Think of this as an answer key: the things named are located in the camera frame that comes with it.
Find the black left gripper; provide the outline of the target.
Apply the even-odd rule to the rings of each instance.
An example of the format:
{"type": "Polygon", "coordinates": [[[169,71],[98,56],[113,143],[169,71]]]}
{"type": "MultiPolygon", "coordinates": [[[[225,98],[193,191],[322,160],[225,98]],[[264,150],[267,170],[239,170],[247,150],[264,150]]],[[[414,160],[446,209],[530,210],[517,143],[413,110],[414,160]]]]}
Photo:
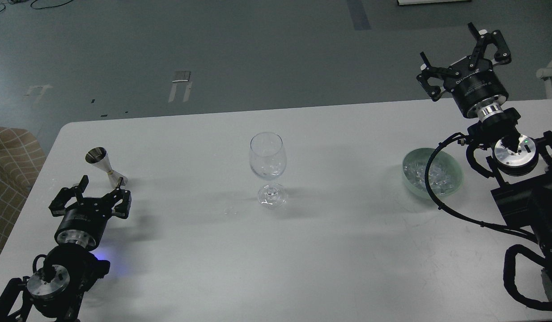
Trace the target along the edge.
{"type": "Polygon", "coordinates": [[[99,247],[110,217],[129,217],[132,196],[129,190],[121,187],[123,177],[119,177],[115,188],[102,199],[83,199],[88,183],[88,175],[83,175],[78,185],[61,188],[49,205],[53,217],[62,217],[54,234],[59,245],[75,243],[87,251],[93,251],[99,247]],[[66,207],[72,198],[76,198],[77,202],[66,207]]]}

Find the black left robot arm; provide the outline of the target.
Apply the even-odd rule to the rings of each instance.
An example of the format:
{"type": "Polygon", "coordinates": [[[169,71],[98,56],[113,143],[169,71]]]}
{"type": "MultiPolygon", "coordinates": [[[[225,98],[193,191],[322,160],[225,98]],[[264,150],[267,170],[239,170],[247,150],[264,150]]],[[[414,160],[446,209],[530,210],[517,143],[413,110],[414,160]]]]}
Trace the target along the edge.
{"type": "Polygon", "coordinates": [[[132,196],[123,188],[123,177],[98,198],[83,196],[88,183],[84,175],[51,201],[51,214],[62,218],[54,235],[57,246],[34,258],[30,276],[7,283],[0,296],[0,322],[25,322],[32,308],[55,322],[77,322],[84,294],[109,273],[110,261],[98,259],[93,250],[110,218],[128,218],[132,196]]]}

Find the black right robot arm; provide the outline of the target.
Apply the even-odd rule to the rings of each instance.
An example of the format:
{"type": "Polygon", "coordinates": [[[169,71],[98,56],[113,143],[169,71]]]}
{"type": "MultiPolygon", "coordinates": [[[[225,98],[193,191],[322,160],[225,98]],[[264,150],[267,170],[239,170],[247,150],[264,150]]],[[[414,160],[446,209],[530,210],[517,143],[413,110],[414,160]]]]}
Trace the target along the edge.
{"type": "Polygon", "coordinates": [[[425,187],[439,210],[536,243],[541,254],[520,244],[505,251],[503,285],[515,301],[527,308],[552,313],[552,131],[533,138],[517,130],[521,115],[515,108],[502,108],[509,94],[493,70],[497,65],[511,63],[511,51],[500,30],[479,30],[472,23],[468,30],[476,41],[472,53],[446,68],[434,67],[424,52],[420,54],[423,65],[416,78],[432,101],[450,93],[464,118],[478,120],[468,127],[467,134],[450,135],[431,153],[425,165],[425,187]],[[431,164],[453,142],[466,146],[471,169],[497,181],[499,186],[491,194],[504,224],[460,214],[433,192],[431,164]],[[541,267],[546,301],[519,292],[515,283],[518,254],[541,267]]]}

